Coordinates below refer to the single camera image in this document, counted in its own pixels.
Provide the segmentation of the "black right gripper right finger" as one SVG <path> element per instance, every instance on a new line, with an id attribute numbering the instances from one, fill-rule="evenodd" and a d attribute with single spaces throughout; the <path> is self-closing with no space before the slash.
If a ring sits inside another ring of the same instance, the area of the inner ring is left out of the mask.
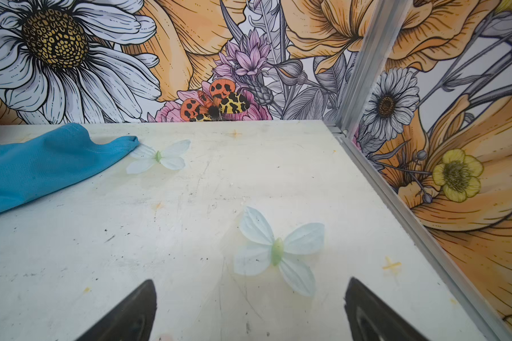
<path id="1" fill-rule="evenodd" d="M 344 297 L 354 341 L 428 339 L 357 278 L 349 280 Z"/>

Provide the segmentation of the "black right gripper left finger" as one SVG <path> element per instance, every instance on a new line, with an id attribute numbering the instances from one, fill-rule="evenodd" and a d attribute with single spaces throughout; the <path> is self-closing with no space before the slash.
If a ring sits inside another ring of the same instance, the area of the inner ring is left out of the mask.
<path id="1" fill-rule="evenodd" d="M 77 341 L 148 341 L 157 310 L 156 288 L 151 279 L 144 281 Z"/>

